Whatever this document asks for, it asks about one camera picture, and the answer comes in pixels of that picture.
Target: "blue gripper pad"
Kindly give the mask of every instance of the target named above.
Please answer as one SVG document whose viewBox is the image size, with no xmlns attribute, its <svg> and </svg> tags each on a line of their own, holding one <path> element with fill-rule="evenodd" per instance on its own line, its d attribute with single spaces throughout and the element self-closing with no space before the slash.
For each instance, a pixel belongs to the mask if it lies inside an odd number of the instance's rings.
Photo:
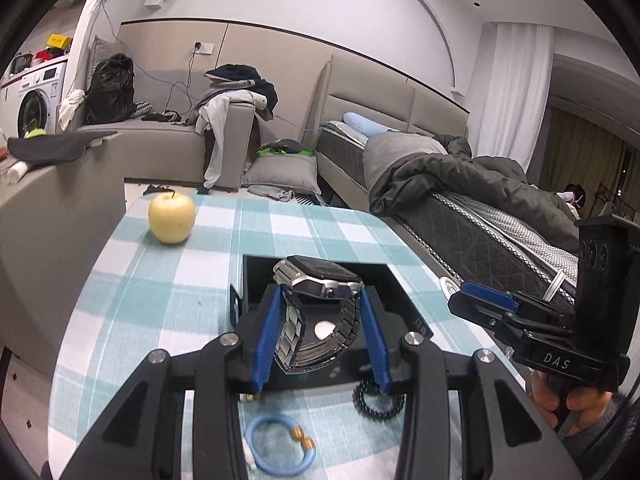
<svg viewBox="0 0 640 480">
<path fill-rule="evenodd" d="M 360 322 L 362 323 L 364 338 L 369 351 L 373 377 L 378 386 L 380 386 L 380 391 L 388 394 L 391 388 L 388 352 L 382 332 L 380 332 L 378 320 L 364 288 L 360 291 Z"/>
<path fill-rule="evenodd" d="M 262 390 L 262 386 L 269 380 L 271 374 L 271 364 L 273 363 L 273 353 L 282 330 L 282 319 L 280 317 L 280 304 L 282 302 L 282 288 L 277 286 L 271 298 L 271 304 L 267 317 L 264 319 L 262 332 L 255 346 L 254 354 L 254 374 L 252 384 L 257 392 Z"/>
<path fill-rule="evenodd" d="M 488 288 L 487 286 L 478 285 L 473 282 L 465 282 L 460 286 L 460 291 L 477 300 L 499 306 L 508 312 L 516 314 L 518 311 L 518 304 L 513 297 L 509 294 Z"/>
</svg>

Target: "apple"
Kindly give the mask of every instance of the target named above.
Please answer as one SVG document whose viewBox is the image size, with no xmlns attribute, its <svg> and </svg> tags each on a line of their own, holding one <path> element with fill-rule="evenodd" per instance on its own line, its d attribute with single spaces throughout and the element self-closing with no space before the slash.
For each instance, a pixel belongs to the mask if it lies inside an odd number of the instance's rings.
<svg viewBox="0 0 640 480">
<path fill-rule="evenodd" d="M 151 232 L 165 244 L 187 239 L 196 221 L 196 207 L 188 196 L 169 191 L 156 196 L 147 214 Z"/>
</svg>

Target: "table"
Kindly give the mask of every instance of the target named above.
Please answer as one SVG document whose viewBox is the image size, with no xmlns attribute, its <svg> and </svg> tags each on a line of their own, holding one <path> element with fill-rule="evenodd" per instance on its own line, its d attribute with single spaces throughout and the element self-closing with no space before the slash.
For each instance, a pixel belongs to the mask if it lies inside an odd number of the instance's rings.
<svg viewBox="0 0 640 480">
<path fill-rule="evenodd" d="M 442 348 L 471 355 L 492 348 L 481 328 L 449 313 L 437 277 L 380 219 L 347 209 L 197 196 L 196 224 L 179 246 L 158 243 L 146 212 L 153 196 L 129 209 L 86 281 L 58 356 L 49 407 L 49 463 L 57 479 L 77 444 L 145 355 L 200 349 L 231 329 L 228 286 L 242 294 L 242 255 L 304 254 L 337 261 L 386 263 L 433 330 Z M 510 366 L 514 375 L 516 371 Z M 385 424 L 362 418 L 353 385 L 267 394 L 239 405 L 241 427 L 258 413 L 281 412 L 299 421 L 318 446 L 300 478 L 391 479 L 402 414 Z M 452 403 L 452 478 L 460 478 L 460 427 Z M 185 402 L 182 478 L 191 479 L 193 393 Z M 256 441 L 264 456 L 291 465 L 299 455 L 285 430 L 267 426 Z M 268 478 L 250 472 L 250 478 Z"/>
</svg>

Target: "floor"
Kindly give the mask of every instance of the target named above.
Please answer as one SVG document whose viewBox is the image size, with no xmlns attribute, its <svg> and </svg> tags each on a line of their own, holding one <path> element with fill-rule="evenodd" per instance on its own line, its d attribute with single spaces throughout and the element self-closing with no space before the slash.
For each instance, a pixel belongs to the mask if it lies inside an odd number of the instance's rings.
<svg viewBox="0 0 640 480">
<path fill-rule="evenodd" d="M 124 194 L 129 207 L 148 187 L 145 184 L 125 183 Z M 193 192 L 193 188 L 170 186 L 180 192 Z M 226 191 L 213 190 L 211 194 L 228 194 Z M 239 196 L 255 200 L 268 200 L 250 194 L 245 189 Z M 0 351 L 4 345 L 0 342 Z M 4 381 L 0 416 L 9 434 L 18 448 L 28 460 L 31 467 L 40 473 L 42 465 L 47 461 L 47 423 L 49 412 L 49 396 L 51 380 L 40 375 L 16 356 L 11 357 L 8 372 Z"/>
</svg>

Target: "black backpack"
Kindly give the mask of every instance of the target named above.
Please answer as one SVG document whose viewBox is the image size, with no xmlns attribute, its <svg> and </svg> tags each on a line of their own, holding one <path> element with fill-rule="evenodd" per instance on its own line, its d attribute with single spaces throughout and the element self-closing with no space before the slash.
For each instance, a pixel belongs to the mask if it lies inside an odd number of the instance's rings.
<svg viewBox="0 0 640 480">
<path fill-rule="evenodd" d="M 133 111 L 133 60 L 114 54 L 95 67 L 87 95 L 88 124 L 117 123 Z"/>
</svg>

